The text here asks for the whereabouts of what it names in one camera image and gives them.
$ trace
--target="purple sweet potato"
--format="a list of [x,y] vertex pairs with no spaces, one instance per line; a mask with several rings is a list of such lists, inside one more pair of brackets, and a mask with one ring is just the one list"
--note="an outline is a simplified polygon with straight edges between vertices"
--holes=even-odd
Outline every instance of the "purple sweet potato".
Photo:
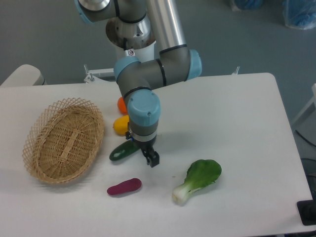
[[126,180],[120,184],[108,188],[107,192],[109,195],[124,194],[138,190],[142,186],[142,181],[137,178]]

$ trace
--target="white vegetable stem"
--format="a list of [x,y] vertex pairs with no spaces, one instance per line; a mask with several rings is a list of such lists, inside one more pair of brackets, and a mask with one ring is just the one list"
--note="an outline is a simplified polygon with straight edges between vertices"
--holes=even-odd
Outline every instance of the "white vegetable stem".
[[190,195],[199,189],[201,188],[192,190],[190,183],[181,184],[173,190],[172,199],[178,204],[184,204],[189,199]]

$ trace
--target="wicker basket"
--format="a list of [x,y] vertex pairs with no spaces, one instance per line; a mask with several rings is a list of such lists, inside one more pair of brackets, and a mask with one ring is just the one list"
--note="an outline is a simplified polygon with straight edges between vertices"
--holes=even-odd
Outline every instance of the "wicker basket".
[[68,98],[49,106],[23,150],[27,171],[47,183],[76,179],[92,164],[104,135],[102,113],[90,101]]

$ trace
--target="green cucumber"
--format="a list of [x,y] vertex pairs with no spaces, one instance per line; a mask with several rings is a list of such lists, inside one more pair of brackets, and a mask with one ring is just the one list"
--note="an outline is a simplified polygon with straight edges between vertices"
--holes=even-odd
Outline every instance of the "green cucumber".
[[139,150],[139,148],[136,147],[134,142],[132,142],[131,140],[128,140],[128,141],[122,143],[121,145],[119,145],[118,147],[116,147],[111,152],[110,160],[116,161],[119,159],[123,159],[123,158],[133,154],[134,152],[136,152],[138,150]]

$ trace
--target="blue joint cap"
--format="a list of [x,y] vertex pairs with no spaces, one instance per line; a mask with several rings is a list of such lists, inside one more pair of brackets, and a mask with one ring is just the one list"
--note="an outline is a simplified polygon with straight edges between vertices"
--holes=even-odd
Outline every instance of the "blue joint cap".
[[197,78],[202,73],[202,61],[199,57],[198,52],[194,49],[190,49],[189,52],[191,57],[191,63],[187,80]]
[[151,90],[135,91],[127,104],[129,119],[139,126],[154,125],[160,117],[160,101]]
[[81,17],[81,19],[83,20],[84,23],[87,23],[87,24],[93,24],[92,21],[90,21],[86,15],[84,14],[84,12],[82,11],[81,7],[80,7],[80,4],[79,4],[79,1],[78,0],[74,0],[75,1],[75,5],[76,5],[76,8],[77,8],[77,11]]
[[115,79],[118,81],[119,74],[124,70],[124,68],[126,68],[128,65],[135,63],[135,62],[140,63],[140,60],[135,56],[126,56],[126,57],[119,59],[114,65]]

